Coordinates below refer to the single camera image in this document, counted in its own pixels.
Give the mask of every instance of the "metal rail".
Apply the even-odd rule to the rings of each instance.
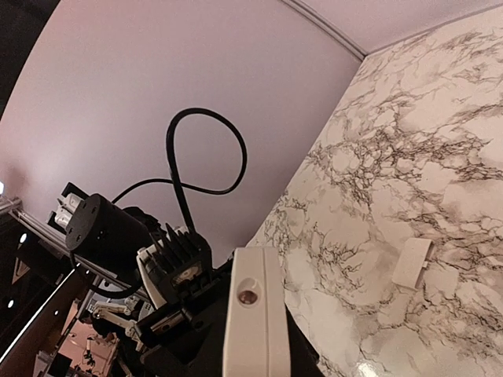
[[[27,214],[20,208],[21,201],[20,199],[14,199],[10,200],[11,203],[14,203],[15,200],[19,200],[17,205],[11,205],[9,209],[9,213],[16,219],[20,224],[22,224],[24,227],[29,229],[31,232],[36,234],[38,237],[40,237],[42,240],[47,242],[51,247],[56,249],[57,251],[61,252],[63,255],[69,257],[70,252],[66,248],[66,245],[64,244],[64,238],[61,234],[58,234],[55,230],[53,230],[50,226],[47,224],[44,224],[31,216],[30,214]],[[125,284],[123,281],[117,280],[108,270],[102,269],[100,266],[95,265],[94,263],[91,263],[87,261],[86,259],[83,259],[79,257],[78,255],[75,256],[75,260],[80,263],[81,265],[85,266],[88,270],[90,270],[92,273],[95,273],[97,276],[101,277],[102,279],[105,279],[107,282],[110,284],[114,284],[117,287],[120,287],[122,289],[128,288],[129,285]],[[140,288],[134,296],[137,296],[143,301],[150,302],[149,296],[146,294],[145,289],[142,287]]]
[[[312,9],[302,0],[281,0],[284,4],[295,10],[298,14],[305,17],[314,25],[322,29],[326,34],[334,38],[342,47],[349,51],[358,60],[363,61],[368,55],[362,47],[355,41],[351,40],[341,30],[339,30],[332,22],[324,18],[320,13]]]

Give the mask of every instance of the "black cylindrical light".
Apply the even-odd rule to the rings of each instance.
[[[80,203],[66,231],[70,251],[118,276],[129,276],[137,251],[152,243],[145,225],[99,194]]]

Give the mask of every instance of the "ceiling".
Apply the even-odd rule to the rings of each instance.
[[[303,0],[367,53],[503,0]]]
[[[500,3],[305,2],[366,52]],[[249,154],[232,194],[187,193],[218,265],[263,222],[359,64],[279,0],[62,0],[0,120],[0,181],[41,221],[68,181],[111,199],[168,177],[169,121],[183,108],[210,108],[237,126]],[[239,172],[237,143],[213,120],[184,120],[176,151],[185,182],[223,189]],[[140,188],[119,204],[182,224],[170,187]]]

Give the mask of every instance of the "black cable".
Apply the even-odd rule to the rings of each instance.
[[[178,165],[176,163],[176,158],[175,158],[175,152],[174,152],[174,131],[177,127],[177,125],[180,123],[180,121],[185,118],[188,115],[193,115],[193,114],[199,114],[199,115],[206,115],[209,116],[213,119],[217,119],[219,122],[223,123],[227,128],[231,130],[231,132],[236,136],[236,139],[240,145],[241,148],[241,155],[242,155],[242,161],[241,161],[241,170],[239,175],[237,176],[236,181],[229,187],[225,188],[223,190],[211,190],[209,188],[203,188],[203,187],[198,187],[195,185],[190,185],[187,183],[183,183],[180,180],[180,174],[178,172]],[[134,185],[126,188],[123,192],[121,192],[113,201],[112,203],[117,203],[119,200],[121,200],[124,196],[126,196],[128,193],[131,191],[137,189],[138,187],[141,187],[143,185],[148,185],[150,183],[167,183],[169,185],[174,186],[174,191],[177,196],[178,204],[180,205],[180,209],[182,211],[183,218],[185,220],[185,224],[187,225],[188,228],[194,229],[194,224],[192,220],[192,216],[190,214],[189,210],[189,205],[187,203],[185,193],[183,192],[183,188],[185,187],[186,189],[190,189],[196,192],[202,192],[205,194],[209,195],[225,195],[233,190],[236,189],[236,187],[241,183],[244,177],[244,173],[246,171],[246,166],[248,163],[248,154],[246,150],[246,144],[244,143],[244,139],[241,136],[240,132],[237,130],[237,128],[226,118],[221,116],[220,114],[213,112],[212,110],[208,110],[206,108],[187,108],[185,110],[180,111],[172,120],[170,123],[170,126],[167,128],[167,133],[166,133],[166,154],[167,154],[167,161],[168,164],[171,168],[171,176],[173,179],[167,179],[167,178],[150,178],[150,179],[145,179],[143,181],[139,181],[135,183]],[[98,293],[99,295],[109,297],[109,298],[114,298],[114,299],[121,299],[121,298],[126,298],[131,296],[134,292],[136,292],[138,289],[140,289],[142,281],[141,279],[132,285],[131,287],[123,290],[123,291],[106,291],[104,289],[101,289],[95,285],[93,285],[93,282],[90,281],[87,276],[79,269],[76,267],[76,260],[75,260],[75,255],[72,251],[70,251],[70,262],[72,264],[72,267],[77,271],[79,276],[84,280],[86,285],[89,287],[91,291],[94,291]]]
[[[210,118],[217,119],[219,122],[223,123],[229,130],[231,130],[231,132],[239,142],[239,145],[241,146],[241,154],[243,156],[241,171],[233,185],[231,185],[227,190],[223,190],[223,193],[227,194],[229,192],[232,192],[241,183],[244,177],[244,172],[246,171],[248,155],[246,153],[246,144],[244,143],[244,139],[237,128],[229,120],[227,120],[220,114],[213,112],[212,110],[208,110],[206,108],[186,108],[185,110],[181,110],[171,120],[170,126],[167,128],[166,132],[166,154],[167,162],[169,163],[171,170],[171,179],[173,180],[174,193],[176,194],[176,197],[178,199],[178,205],[180,206],[180,211],[182,212],[183,218],[185,220],[185,225],[187,225],[187,228],[189,229],[196,230],[194,221],[192,220],[192,215],[190,214],[189,204],[187,203],[185,193],[183,192],[183,185],[182,181],[180,180],[180,173],[178,172],[178,165],[176,163],[176,156],[174,153],[174,132],[176,131],[176,127],[182,119],[193,114],[205,115],[209,116]],[[206,191],[212,194],[216,193],[213,190]]]
[[[211,190],[209,188],[202,188],[198,187],[195,185],[190,185],[187,183],[183,183],[180,180],[180,175],[178,172],[178,166],[176,163],[176,158],[175,158],[175,153],[174,153],[174,131],[177,127],[177,125],[180,123],[180,121],[185,118],[188,115],[193,115],[193,114],[199,114],[199,115],[206,115],[211,118],[217,119],[219,122],[223,123],[227,128],[229,128],[234,136],[236,136],[236,139],[240,145],[241,148],[241,155],[242,155],[242,162],[241,162],[241,170],[239,175],[237,176],[236,181],[229,187],[223,190]],[[192,220],[192,216],[190,215],[189,211],[189,205],[187,204],[186,198],[185,198],[185,193],[183,192],[183,187],[189,190],[193,190],[196,192],[202,192],[205,194],[209,195],[225,195],[230,192],[232,192],[236,187],[241,183],[244,177],[244,173],[246,171],[246,166],[248,163],[248,154],[246,151],[246,144],[244,143],[244,139],[241,136],[240,132],[237,130],[237,128],[226,118],[221,116],[220,114],[213,112],[212,110],[207,110],[206,108],[187,108],[185,110],[182,110],[179,112],[172,120],[170,123],[170,126],[167,129],[166,133],[166,154],[167,154],[167,160],[169,163],[169,166],[171,168],[171,179],[167,178],[151,178],[151,179],[145,179],[144,181],[139,181],[135,183],[134,185],[130,186],[123,192],[121,192],[113,201],[112,203],[117,203],[119,200],[121,200],[125,195],[130,193],[131,191],[137,189],[138,187],[141,187],[143,185],[148,185],[150,183],[167,183],[170,185],[174,186],[175,193],[177,195],[178,203],[180,204],[180,209],[182,211],[185,224],[194,229],[194,224]]]
[[[140,289],[141,285],[143,284],[142,280],[140,279],[136,283],[131,285],[129,288],[126,288],[122,291],[107,291],[94,285],[93,281],[89,279],[79,267],[77,267],[77,261],[75,260],[75,253],[73,251],[70,251],[70,263],[72,264],[72,268],[75,269],[75,271],[79,274],[80,279],[86,284],[86,286],[91,291],[96,292],[99,295],[105,296],[107,298],[120,300],[121,298],[129,297],[138,289]]]

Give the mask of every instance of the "marble pattern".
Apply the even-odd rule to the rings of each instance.
[[[251,245],[331,376],[503,375],[503,9],[368,57]],[[409,237],[435,242],[413,291]]]

